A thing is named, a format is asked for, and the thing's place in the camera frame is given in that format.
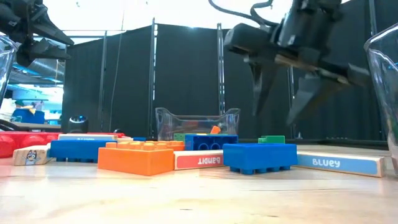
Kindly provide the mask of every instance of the red label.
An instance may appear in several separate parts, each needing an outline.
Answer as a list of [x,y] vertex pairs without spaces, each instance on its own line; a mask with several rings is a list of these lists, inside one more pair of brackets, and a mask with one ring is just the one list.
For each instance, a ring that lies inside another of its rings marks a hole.
[[177,169],[223,166],[223,155],[178,156]]

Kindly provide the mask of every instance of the wooden table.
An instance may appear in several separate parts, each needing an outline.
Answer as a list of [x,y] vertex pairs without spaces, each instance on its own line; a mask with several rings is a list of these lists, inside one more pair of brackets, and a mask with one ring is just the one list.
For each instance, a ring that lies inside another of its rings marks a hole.
[[[308,151],[387,151],[299,146]],[[143,177],[95,164],[10,166],[0,159],[0,223],[397,223],[398,178],[294,167],[261,175],[227,167]]]

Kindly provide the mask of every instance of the large building block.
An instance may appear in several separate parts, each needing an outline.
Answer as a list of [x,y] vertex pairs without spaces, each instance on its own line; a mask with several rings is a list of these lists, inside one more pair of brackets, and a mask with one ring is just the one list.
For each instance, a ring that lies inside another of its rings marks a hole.
[[259,143],[285,144],[285,136],[261,136]]
[[196,169],[223,166],[223,150],[174,152],[174,169]]
[[97,162],[98,149],[105,147],[107,140],[55,140],[51,142],[50,157],[58,162]]
[[298,166],[349,174],[383,177],[385,157],[333,154],[326,152],[298,152]]
[[145,137],[133,137],[133,139],[135,141],[146,141],[147,140],[147,138],[145,138]]
[[58,140],[117,140],[118,136],[115,134],[60,134]]
[[146,141],[145,143],[165,144],[167,149],[173,149],[173,151],[183,151],[185,149],[184,142],[181,141]]
[[58,139],[59,133],[35,133],[28,131],[0,132],[0,158],[12,157],[14,150],[29,146],[45,146]]
[[224,134],[186,134],[185,135],[185,150],[217,150],[222,149],[224,144],[238,143],[237,135]]
[[174,169],[174,152],[165,143],[107,143],[98,151],[98,168],[137,175],[156,175]]
[[29,146],[16,149],[12,155],[14,166],[31,166],[46,164],[52,158],[49,157],[50,144],[45,146]]
[[122,142],[133,142],[133,138],[118,138],[118,143]]
[[297,147],[293,144],[225,144],[224,165],[242,174],[289,170],[297,165]]
[[[217,128],[218,127],[213,128],[212,131],[217,132],[219,129],[219,128],[218,129]],[[183,141],[185,143],[185,135],[187,135],[187,134],[194,134],[194,135],[200,135],[200,136],[208,135],[207,133],[174,133],[173,140],[174,141]],[[214,133],[214,134],[223,135],[223,136],[227,135],[227,134],[220,134],[220,133]]]

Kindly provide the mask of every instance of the printed label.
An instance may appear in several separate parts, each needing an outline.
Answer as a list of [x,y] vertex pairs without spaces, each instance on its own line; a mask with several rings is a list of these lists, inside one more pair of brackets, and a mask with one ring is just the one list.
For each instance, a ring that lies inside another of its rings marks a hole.
[[77,138],[77,140],[95,140],[94,138]]
[[338,160],[329,160],[329,159],[312,159],[312,165],[339,168],[340,167],[340,161],[338,161]]
[[177,169],[223,166],[223,155],[178,156]]
[[298,166],[376,175],[376,161],[367,159],[336,158],[328,156],[297,155]]

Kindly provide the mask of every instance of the cartoon character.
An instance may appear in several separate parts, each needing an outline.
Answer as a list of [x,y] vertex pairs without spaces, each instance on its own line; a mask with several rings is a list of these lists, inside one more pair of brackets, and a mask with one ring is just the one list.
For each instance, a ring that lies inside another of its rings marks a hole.
[[30,150],[26,155],[25,165],[35,165],[39,160],[36,150]]

